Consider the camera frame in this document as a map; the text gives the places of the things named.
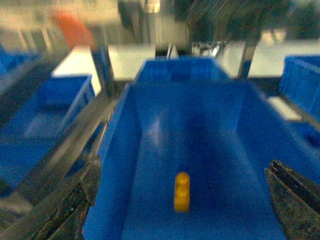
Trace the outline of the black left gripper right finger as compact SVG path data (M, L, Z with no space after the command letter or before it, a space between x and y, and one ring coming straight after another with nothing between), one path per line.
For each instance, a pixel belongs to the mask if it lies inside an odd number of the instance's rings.
M283 162L264 169L270 202L288 240L320 238L320 186Z

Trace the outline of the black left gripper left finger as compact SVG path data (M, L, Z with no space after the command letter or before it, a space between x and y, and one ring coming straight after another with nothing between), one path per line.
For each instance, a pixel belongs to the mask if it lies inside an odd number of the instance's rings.
M16 240L83 240L89 208L95 204L101 161L90 158L72 177L14 226Z

